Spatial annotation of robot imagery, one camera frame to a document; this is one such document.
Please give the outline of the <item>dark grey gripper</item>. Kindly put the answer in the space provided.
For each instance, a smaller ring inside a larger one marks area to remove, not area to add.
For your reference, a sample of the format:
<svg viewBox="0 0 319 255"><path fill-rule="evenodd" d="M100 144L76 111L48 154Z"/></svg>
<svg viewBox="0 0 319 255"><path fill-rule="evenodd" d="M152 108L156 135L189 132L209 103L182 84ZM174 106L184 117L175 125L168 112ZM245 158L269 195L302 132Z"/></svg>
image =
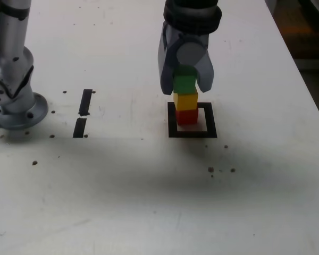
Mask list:
<svg viewBox="0 0 319 255"><path fill-rule="evenodd" d="M168 48L176 41L184 42L177 53L176 49ZM167 22L163 23L158 47L159 80L163 94L172 94L174 70L179 63L195 69L201 92L211 90L214 69L207 50L208 44L209 35L184 33Z"/></svg>

